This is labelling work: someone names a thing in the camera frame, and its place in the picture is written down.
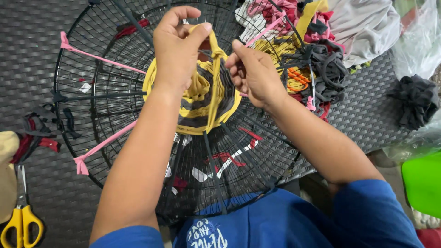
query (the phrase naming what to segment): shirt sleeve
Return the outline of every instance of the shirt sleeve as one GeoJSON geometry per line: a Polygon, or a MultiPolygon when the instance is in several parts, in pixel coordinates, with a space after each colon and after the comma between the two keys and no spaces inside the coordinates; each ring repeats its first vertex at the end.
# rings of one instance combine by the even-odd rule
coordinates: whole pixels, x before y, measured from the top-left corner
{"type": "Polygon", "coordinates": [[[90,248],[164,248],[161,234],[150,226],[129,226],[108,233],[93,242],[90,248]]]}
{"type": "Polygon", "coordinates": [[[333,207],[334,222],[369,246],[424,247],[385,181],[352,182],[337,192],[333,207]]]}

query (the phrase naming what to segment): left hand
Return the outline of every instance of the left hand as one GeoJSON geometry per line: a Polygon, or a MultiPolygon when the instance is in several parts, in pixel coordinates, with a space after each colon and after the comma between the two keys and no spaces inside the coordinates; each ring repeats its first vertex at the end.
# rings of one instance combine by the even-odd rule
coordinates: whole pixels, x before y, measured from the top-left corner
{"type": "Polygon", "coordinates": [[[180,24],[186,18],[197,18],[201,12],[190,6],[174,7],[165,13],[153,33],[157,63],[156,87],[167,87],[182,96],[191,85],[196,70],[198,49],[212,30],[210,23],[202,23],[191,34],[193,25],[180,24]]]}

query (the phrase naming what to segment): person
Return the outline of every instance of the person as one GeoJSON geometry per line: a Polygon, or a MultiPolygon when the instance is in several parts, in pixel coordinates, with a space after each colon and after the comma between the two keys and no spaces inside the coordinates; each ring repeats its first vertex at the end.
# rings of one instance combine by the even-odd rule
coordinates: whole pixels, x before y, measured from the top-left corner
{"type": "MultiPolygon", "coordinates": [[[[169,10],[153,34],[157,75],[138,122],[115,160],[101,194],[91,248],[163,247],[155,207],[163,187],[183,92],[196,69],[209,23],[179,24],[201,12],[169,10]]],[[[329,182],[333,215],[276,189],[227,215],[191,219],[174,247],[419,247],[412,223],[390,185],[343,133],[287,95],[268,54],[235,40],[225,62],[237,90],[263,108],[329,182]]]]}

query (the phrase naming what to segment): orange-handled scissors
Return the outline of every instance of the orange-handled scissors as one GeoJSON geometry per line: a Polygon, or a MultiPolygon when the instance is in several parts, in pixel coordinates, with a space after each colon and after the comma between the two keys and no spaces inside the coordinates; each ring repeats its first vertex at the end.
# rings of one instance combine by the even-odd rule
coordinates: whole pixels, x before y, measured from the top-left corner
{"type": "Polygon", "coordinates": [[[26,200],[26,176],[25,168],[22,165],[18,166],[17,170],[17,206],[12,212],[12,217],[0,236],[1,244],[4,248],[13,248],[6,239],[6,232],[15,228],[17,232],[17,248],[32,248],[41,239],[43,235],[44,226],[39,218],[37,218],[32,211],[26,200]],[[38,236],[35,241],[29,243],[29,225],[35,222],[38,226],[38,236]]]}

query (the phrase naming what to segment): blue shirt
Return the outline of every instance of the blue shirt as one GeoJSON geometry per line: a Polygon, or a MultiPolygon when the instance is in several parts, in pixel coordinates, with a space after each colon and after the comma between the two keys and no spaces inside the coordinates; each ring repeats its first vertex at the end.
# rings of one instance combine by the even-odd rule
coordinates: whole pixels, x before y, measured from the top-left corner
{"type": "MultiPolygon", "coordinates": [[[[228,215],[187,221],[173,247],[423,248],[388,183],[356,181],[339,190],[333,201],[329,218],[300,197],[274,189],[228,215]]],[[[90,247],[159,248],[163,243],[156,229],[131,226],[104,235],[90,247]]]]}

